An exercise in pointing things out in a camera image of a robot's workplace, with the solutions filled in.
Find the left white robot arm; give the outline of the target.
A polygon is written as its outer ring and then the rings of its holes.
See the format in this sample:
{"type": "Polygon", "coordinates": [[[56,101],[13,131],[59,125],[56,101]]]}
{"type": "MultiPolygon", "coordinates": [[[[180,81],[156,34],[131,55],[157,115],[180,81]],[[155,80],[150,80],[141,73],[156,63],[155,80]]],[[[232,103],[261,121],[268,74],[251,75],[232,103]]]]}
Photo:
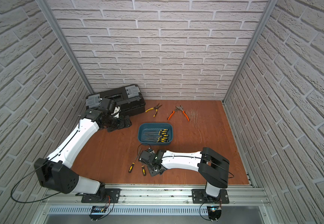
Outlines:
{"type": "Polygon", "coordinates": [[[42,187],[60,193],[98,194],[102,183],[79,176],[71,167],[89,139],[100,129],[108,132],[128,128],[132,125],[130,117],[105,113],[99,110],[86,110],[78,125],[70,135],[46,159],[39,158],[34,169],[42,187]]]}

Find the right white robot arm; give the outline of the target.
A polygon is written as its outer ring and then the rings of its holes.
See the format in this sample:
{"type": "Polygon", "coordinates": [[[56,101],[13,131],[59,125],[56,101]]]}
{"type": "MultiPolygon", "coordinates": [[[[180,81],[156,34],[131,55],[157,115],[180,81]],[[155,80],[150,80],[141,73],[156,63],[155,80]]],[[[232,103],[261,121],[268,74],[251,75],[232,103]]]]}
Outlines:
{"type": "Polygon", "coordinates": [[[177,153],[169,150],[144,150],[139,161],[147,165],[151,176],[161,175],[169,169],[186,169],[198,172],[205,180],[204,197],[219,199],[220,191],[228,188],[230,162],[209,147],[193,153],[177,153]]]}

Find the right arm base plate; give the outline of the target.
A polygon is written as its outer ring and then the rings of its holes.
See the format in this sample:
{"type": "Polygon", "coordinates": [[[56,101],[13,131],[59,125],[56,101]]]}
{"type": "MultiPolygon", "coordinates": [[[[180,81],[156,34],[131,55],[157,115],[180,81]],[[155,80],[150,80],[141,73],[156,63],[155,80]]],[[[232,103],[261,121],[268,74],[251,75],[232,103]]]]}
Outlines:
{"type": "Polygon", "coordinates": [[[229,204],[229,196],[227,190],[220,189],[217,197],[206,194],[205,189],[192,189],[192,199],[194,204],[212,203],[212,204],[229,204]]]}

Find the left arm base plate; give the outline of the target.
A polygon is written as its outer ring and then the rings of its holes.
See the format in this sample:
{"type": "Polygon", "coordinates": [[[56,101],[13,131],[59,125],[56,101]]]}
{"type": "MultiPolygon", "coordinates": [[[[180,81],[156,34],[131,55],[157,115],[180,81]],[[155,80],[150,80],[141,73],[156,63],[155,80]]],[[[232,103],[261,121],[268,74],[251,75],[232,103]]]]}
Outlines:
{"type": "Polygon", "coordinates": [[[102,188],[97,194],[83,194],[82,203],[117,203],[119,201],[121,189],[102,188]]]}

